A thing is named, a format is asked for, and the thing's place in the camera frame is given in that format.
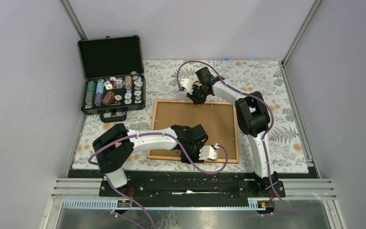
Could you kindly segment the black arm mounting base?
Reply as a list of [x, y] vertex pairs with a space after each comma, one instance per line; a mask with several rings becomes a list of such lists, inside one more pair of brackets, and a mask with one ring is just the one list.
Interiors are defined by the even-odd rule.
[[68, 181], [91, 182], [98, 188], [100, 197], [121, 197], [126, 195], [144, 207], [246, 207], [247, 198], [269, 200], [284, 198], [289, 189], [284, 187], [286, 178], [301, 181], [303, 178], [315, 181], [317, 175], [276, 173], [272, 175], [274, 187], [269, 179], [257, 178], [255, 173], [220, 173], [206, 175], [198, 172], [149, 172], [127, 171], [127, 182], [116, 191], [111, 188], [104, 174], [95, 170], [75, 170]]

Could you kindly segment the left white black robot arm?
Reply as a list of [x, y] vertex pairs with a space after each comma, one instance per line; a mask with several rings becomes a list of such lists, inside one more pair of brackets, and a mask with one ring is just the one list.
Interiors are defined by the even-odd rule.
[[100, 172], [111, 183], [113, 193], [123, 196], [129, 189], [123, 164], [132, 153], [179, 150], [182, 162], [202, 163], [218, 158], [215, 148], [205, 144], [207, 140], [202, 125], [172, 125], [161, 130], [135, 131], [126, 129], [124, 124], [116, 124], [93, 142], [94, 153], [88, 162], [99, 166]]

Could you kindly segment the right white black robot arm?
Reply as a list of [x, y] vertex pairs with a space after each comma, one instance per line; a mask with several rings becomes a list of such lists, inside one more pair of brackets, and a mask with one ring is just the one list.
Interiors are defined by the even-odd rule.
[[213, 76], [207, 67], [198, 70], [196, 75], [197, 81], [179, 80], [180, 90], [186, 90], [186, 96], [194, 104], [203, 104], [207, 96], [213, 95], [235, 107], [239, 129], [247, 136], [254, 157], [254, 173], [257, 175], [254, 190], [262, 197], [270, 195], [273, 184], [277, 182], [272, 177], [267, 141], [272, 120], [261, 93], [243, 92], [226, 83], [222, 77]]

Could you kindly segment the orange wooden photo frame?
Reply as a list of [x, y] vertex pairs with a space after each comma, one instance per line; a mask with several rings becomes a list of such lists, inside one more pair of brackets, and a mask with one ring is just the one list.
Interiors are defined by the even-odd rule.
[[190, 100], [157, 99], [152, 117], [152, 130], [172, 125], [194, 127], [201, 124], [208, 134], [207, 145], [216, 143], [228, 152], [228, 163], [240, 162], [236, 109], [228, 102], [194, 104]]

